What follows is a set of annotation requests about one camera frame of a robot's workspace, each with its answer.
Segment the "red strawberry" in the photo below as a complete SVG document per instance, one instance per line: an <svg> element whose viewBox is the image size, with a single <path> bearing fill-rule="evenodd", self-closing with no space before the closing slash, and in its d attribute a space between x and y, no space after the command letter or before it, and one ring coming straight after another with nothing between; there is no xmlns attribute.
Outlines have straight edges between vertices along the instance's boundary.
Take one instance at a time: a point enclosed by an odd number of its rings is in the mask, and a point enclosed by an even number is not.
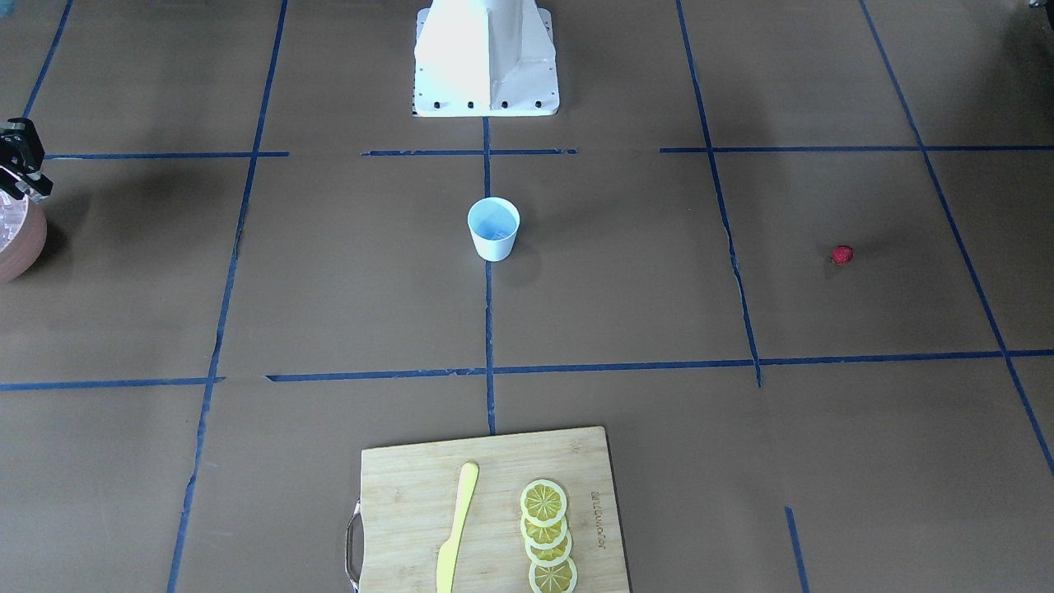
<svg viewBox="0 0 1054 593"><path fill-rule="evenodd" d="M853 260L853 248L848 244L839 244L831 252L831 260L844 265Z"/></svg>

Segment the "cutting board handle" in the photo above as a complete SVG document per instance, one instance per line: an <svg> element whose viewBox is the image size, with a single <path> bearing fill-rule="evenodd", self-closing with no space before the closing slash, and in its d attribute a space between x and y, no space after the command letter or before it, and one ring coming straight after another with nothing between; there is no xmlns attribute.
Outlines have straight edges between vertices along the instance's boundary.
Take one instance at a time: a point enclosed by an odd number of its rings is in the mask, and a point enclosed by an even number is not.
<svg viewBox="0 0 1054 593"><path fill-rule="evenodd" d="M359 526L363 525L362 507L363 500L356 500L355 510L351 512L351 519L348 521L348 530L345 532L346 543L344 546L344 572L348 575L348 580L351 581L352 593L358 593L358 580L360 578L358 571L351 566L351 546L352 538L355 536L355 519L358 519Z"/></svg>

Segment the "white cup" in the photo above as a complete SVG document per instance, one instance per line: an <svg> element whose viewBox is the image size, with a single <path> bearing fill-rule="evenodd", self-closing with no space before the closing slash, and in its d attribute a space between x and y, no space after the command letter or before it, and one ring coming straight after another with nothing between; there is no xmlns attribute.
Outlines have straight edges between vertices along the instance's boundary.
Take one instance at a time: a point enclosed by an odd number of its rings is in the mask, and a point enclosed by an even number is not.
<svg viewBox="0 0 1054 593"><path fill-rule="evenodd" d="M520 230L520 211L508 199L485 197L468 210L468 229L481 257L501 261L509 256Z"/></svg>

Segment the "blue tape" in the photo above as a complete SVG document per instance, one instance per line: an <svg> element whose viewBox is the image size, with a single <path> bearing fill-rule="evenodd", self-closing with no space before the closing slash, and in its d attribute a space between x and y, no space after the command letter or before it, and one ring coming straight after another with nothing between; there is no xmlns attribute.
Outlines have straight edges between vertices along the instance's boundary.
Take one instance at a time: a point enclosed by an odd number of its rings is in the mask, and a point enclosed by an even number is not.
<svg viewBox="0 0 1054 593"><path fill-rule="evenodd" d="M490 435L497 434L497 426L494 420L494 317L491 309L493 302L493 282L491 280L491 262L484 265L487 275L487 309L485 314L485 340L487 351L487 428Z"/></svg>
<svg viewBox="0 0 1054 593"><path fill-rule="evenodd" d="M357 381L364 379L416 379L422 377L466 377L484 375L486 369L432 369L425 371L368 371L362 373L310 373L305 375L265 375L274 383L304 381Z"/></svg>
<svg viewBox="0 0 1054 593"><path fill-rule="evenodd" d="M1035 414L1032 411L1032 404L1029 402L1029 397L1024 393L1024 388L1018 380L1017 370L1014 369L1014 360L1011 358L1011 355L1007 350L1007 343L1002 338L1002 333L999 332L999 325L996 323L995 316L992 313L992 308L989 305L988 298L984 295L984 289L981 286L980 278L977 276L977 270L974 268L974 262L970 258L970 253L967 251L967 244L962 240L962 235L959 233L959 225L955 222L955 216L952 214L952 207L948 202L946 196L944 195L944 190L940 184L940 179L937 177L937 171L933 166L933 161L930 159L929 151L922 141L922 135L919 133L915 118L912 116L912 110L907 106L907 100L904 98L903 90L900 87L900 81L897 80L897 75L893 72L893 64L890 62L890 57L886 55L885 47L882 45L882 39L878 35L878 28L875 26L875 21L871 18L871 11L867 9L866 0L858 1L860 2L860 8L863 11L863 16L867 21L867 26L871 28L871 34L875 38L875 43L878 45L878 53L882 56L882 62L885 64L885 70L890 75L890 80L893 81L893 86L897 92L897 98L900 99L900 106L904 110L904 116L907 118L907 123L911 125L912 132L915 134L916 142L919 147L922 149L922 158L925 160L925 166L930 173L930 179L933 181L933 186L937 191L937 197L940 198L940 205L944 209L944 216L948 218L948 223L952 229L952 234L955 236L955 242L959 246L959 253L962 255L962 260L967 263L967 270L970 272L970 278L974 282L974 289L977 291L978 299L980 299L981 307L984 309L984 315L988 317L989 325L992 328L992 334L995 336L996 343L999 345L999 352L1007 364L1007 371L1010 373L1011 379L1014 381L1014 388L1017 390L1017 395L1021 400L1021 406L1024 408L1024 413L1029 417L1029 423L1032 424L1032 432L1035 434L1039 449L1042 451L1043 458L1047 460L1047 468L1051 475L1054 476L1054 458L1051 457L1050 448L1047 444L1047 438L1043 436L1039 422L1036 421Z"/></svg>
<svg viewBox="0 0 1054 593"><path fill-rule="evenodd" d="M483 196L490 195L490 118L483 118Z"/></svg>
<svg viewBox="0 0 1054 593"><path fill-rule="evenodd" d="M749 359L676 361L676 362L624 362L610 364L554 364L538 367L496 367L494 375L532 375L539 373L598 373L606 371L666 371L674 369L722 369L754 367Z"/></svg>
<svg viewBox="0 0 1054 593"><path fill-rule="evenodd" d="M81 159L81 160L132 160L143 158L252 158L252 157L286 157L289 152L140 152L140 153L98 153L98 154L48 154L44 160Z"/></svg>
<svg viewBox="0 0 1054 593"><path fill-rule="evenodd" d="M1001 152L1001 151L1049 151L1054 150L1054 144L1018 144L1018 145L948 145L948 146L925 146L928 151L937 152Z"/></svg>
<svg viewBox="0 0 1054 593"><path fill-rule="evenodd" d="M699 76L696 73L696 58L691 53L691 41L688 39L688 25L684 20L684 6L677 0L677 16L681 21L681 37L684 40L684 52L688 59L688 72L691 73L691 86L696 92L696 106L699 108L699 122L703 126L703 139L706 141L706 156L710 162L710 175L714 177L714 190L718 197L718 209L721 211L721 223L728 238L728 258L731 271L736 276L736 286L739 289L739 302L743 309L743 327L746 330L746 340L750 347L750 358L754 361L754 373L760 388L764 380L761 376L761 363L758 360L758 344L754 339L754 325L750 323L750 311L746 305L746 290L743 288L743 276L739 271L739 258L736 256L736 242L731 236L731 225L728 222L728 211L725 207L724 192L721 190L721 176L718 174L718 161L714 155L714 142L710 140L710 126L706 121L706 107L703 105L703 93L699 87Z"/></svg>
<svg viewBox="0 0 1054 593"><path fill-rule="evenodd" d="M489 122L484 123L489 129ZM522 156L532 154L578 154L577 149L494 149L491 156ZM486 156L485 150L371 150L360 156Z"/></svg>
<svg viewBox="0 0 1054 593"><path fill-rule="evenodd" d="M801 593L808 593L808 575L805 574L805 558L801 554L801 541L798 540L798 525L794 520L794 510L784 507L787 516L787 530L790 531L790 546L794 547L794 559L798 565L798 580L801 582Z"/></svg>
<svg viewBox="0 0 1054 593"><path fill-rule="evenodd" d="M1043 431L1039 428L1039 420L1036 419L1036 413L1032 410L1032 403L1029 401L1029 396L1024 393L1024 387L1021 386L1021 380L1017 377L1017 370L1011 363L1010 357L1007 357L1007 370L1010 372L1010 378L1014 381L1014 389L1017 390L1017 397L1021 400L1024 415L1029 417L1029 424L1032 426L1032 432L1039 442L1039 451L1042 452L1043 459L1047 460L1047 469L1050 470L1051 476L1054 476L1054 456L1051 456L1051 448L1047 444Z"/></svg>
<svg viewBox="0 0 1054 593"><path fill-rule="evenodd" d="M1010 351L1007 354L1014 358L1054 357L1054 349L1048 349L1046 351Z"/></svg>
<svg viewBox="0 0 1054 593"><path fill-rule="evenodd" d="M715 147L718 153L743 152L918 152L918 146L724 146Z"/></svg>
<svg viewBox="0 0 1054 593"><path fill-rule="evenodd" d="M212 406L212 393L215 386L216 374L219 370L219 355L223 347L223 334L227 330L227 315L231 307L231 294L234 291L234 277L238 269L238 250L241 242L241 233L246 226L246 213L249 210L249 198L253 191L253 180L256 175L256 154L259 153L260 142L264 138L264 124L267 121L267 110L271 96L271 84L274 81L274 72L278 64L278 50L281 46L281 33L286 24L286 11L289 0L282 0L281 11L278 13L278 25L274 35L274 45L271 48L271 63L268 68L267 83L264 86L264 98L260 101L259 117L256 120L256 137L253 140L253 156L249 159L249 171L246 174L246 187L241 194L241 209L238 211L238 223L234 231L234 244L231 248L231 259L227 270L227 282L223 286L223 302L219 310L219 320L216 323L216 345L213 349L212 359L209 363L210 381L206 384L204 395L201 398L201 416L198 419L197 444L194 451L194 469L191 478L187 482L187 492L183 495L183 509L179 517L179 531L176 535L176 546L172 553L172 568L169 572L168 593L176 593L179 581L179 567L182 562L183 546L187 539L187 526L190 522L191 510L194 505L194 490L197 485L198 471L201 467L201 451L204 447L206 419Z"/></svg>
<svg viewBox="0 0 1054 593"><path fill-rule="evenodd" d="M803 357L787 359L761 359L764 367L786 367L796 364L854 364L862 362L911 362L929 360L980 360L1002 358L999 352L976 353L925 353L914 355L862 355L852 357Z"/></svg>
<svg viewBox="0 0 1054 593"><path fill-rule="evenodd" d="M493 375L535 375L546 373L602 373L611 371L666 371L677 369L726 369L754 367L752 359L700 360L700 361L667 361L667 362L624 362L599 364L557 364L557 365L523 365L493 367L492 321L487 316L486 335L488 368ZM1054 351L1018 351L1020 356L1054 356ZM763 367L789 367L812 364L859 364L882 362L912 362L936 360L983 360L998 359L1002 353L996 351L959 352L959 353L919 353L906 355L860 355L845 357L803 357L783 359L760 359ZM457 377L470 375L486 375L488 368L475 369L436 369L422 371L375 371L359 373L319 373L307 375L268 375L276 383L296 381L341 381L362 379L404 379L414 377Z"/></svg>
<svg viewBox="0 0 1054 593"><path fill-rule="evenodd" d="M672 147L659 149L660 154L685 154L685 153L698 154L703 152L708 152L706 150L706 146L680 146L680 147L672 146Z"/></svg>
<svg viewBox="0 0 1054 593"><path fill-rule="evenodd" d="M574 149L493 149L490 151L492 156L522 156L531 154L578 154L578 151L571 152Z"/></svg>
<svg viewBox="0 0 1054 593"><path fill-rule="evenodd" d="M45 390L100 390L112 388L153 388L158 386L204 386L208 377L179 379L118 379L110 381L48 381L39 383L0 383L0 392L40 392Z"/></svg>
<svg viewBox="0 0 1054 593"><path fill-rule="evenodd" d="M33 111L33 104L37 102L37 95L40 94L40 87L44 84L44 77L47 76L47 70L52 67L52 60L55 59L55 51L59 46L59 41L62 40L62 33L65 31L65 23L70 18L71 8L73 8L73 0L66 0L65 9L62 11L62 18L59 19L59 26L55 29L55 38L52 39L52 47L47 51L47 57L44 58L44 64L40 66L40 74L37 76L37 82L33 85L33 92L30 93L30 100L25 103L25 110L22 111L22 117L30 117L30 113Z"/></svg>
<svg viewBox="0 0 1054 593"><path fill-rule="evenodd" d="M179 513L179 529L176 531L176 547L172 552L172 568L169 570L169 593L175 593L176 582L179 579L179 567L182 564L183 547L187 545L187 526L190 523L191 507L194 503L194 490L197 488L198 469L201 467L201 451L204 446L206 416L212 408L213 383L206 384L204 396L201 398L201 414L198 416L197 438L194 446L194 470L191 472L191 479L187 482L187 492L183 493L183 506Z"/></svg>
<svg viewBox="0 0 1054 593"><path fill-rule="evenodd" d="M371 150L362 156L483 156L482 150Z"/></svg>

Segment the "cutting board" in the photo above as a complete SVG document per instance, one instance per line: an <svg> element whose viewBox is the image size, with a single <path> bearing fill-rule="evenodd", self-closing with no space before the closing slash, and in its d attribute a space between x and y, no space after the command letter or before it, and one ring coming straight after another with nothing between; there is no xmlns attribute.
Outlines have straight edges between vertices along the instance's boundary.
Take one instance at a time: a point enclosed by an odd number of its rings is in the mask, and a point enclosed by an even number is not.
<svg viewBox="0 0 1054 593"><path fill-rule="evenodd" d="M607 436L601 427L363 451L363 593L435 591L461 467L480 478L465 521L454 593L530 592L520 493L548 478L567 493L577 593L628 593Z"/></svg>

